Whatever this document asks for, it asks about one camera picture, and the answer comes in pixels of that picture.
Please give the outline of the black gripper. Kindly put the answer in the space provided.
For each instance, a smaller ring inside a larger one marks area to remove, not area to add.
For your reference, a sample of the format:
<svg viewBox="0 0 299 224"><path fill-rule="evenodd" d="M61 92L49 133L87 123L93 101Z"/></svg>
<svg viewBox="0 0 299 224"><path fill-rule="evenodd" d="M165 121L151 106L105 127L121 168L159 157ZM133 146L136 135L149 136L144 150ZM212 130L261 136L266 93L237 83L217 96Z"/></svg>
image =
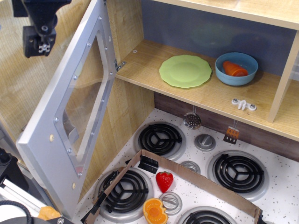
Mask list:
<svg viewBox="0 0 299 224"><path fill-rule="evenodd" d="M28 17L30 26L22 30L25 57L48 56L56 41L56 12L70 0L13 0L14 17Z"/></svg>

